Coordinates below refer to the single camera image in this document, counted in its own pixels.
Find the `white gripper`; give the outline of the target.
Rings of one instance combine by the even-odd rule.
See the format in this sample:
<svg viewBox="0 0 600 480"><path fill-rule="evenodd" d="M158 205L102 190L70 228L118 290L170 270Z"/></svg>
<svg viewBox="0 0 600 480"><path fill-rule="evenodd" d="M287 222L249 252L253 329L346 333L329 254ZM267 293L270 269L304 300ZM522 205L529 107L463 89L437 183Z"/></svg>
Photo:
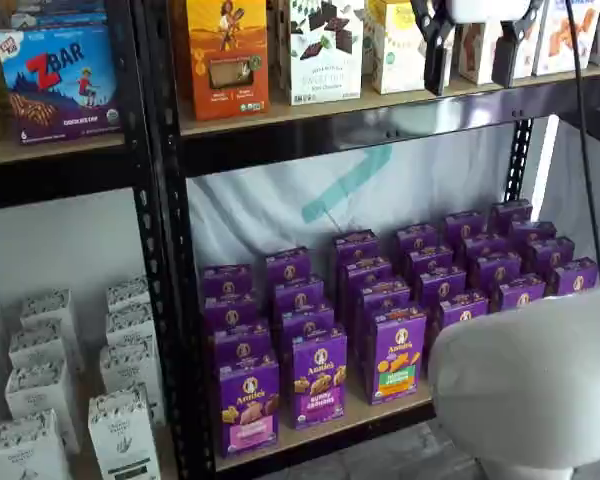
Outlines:
<svg viewBox="0 0 600 480"><path fill-rule="evenodd" d="M496 42L492 81L511 85L520 44L538 17L542 0L447 0L433 1L433 12L425 0L412 0L416 24L426 44L424 87L434 95L444 89L444 67L448 52L445 41L455 23L501 21L502 35Z"/></svg>

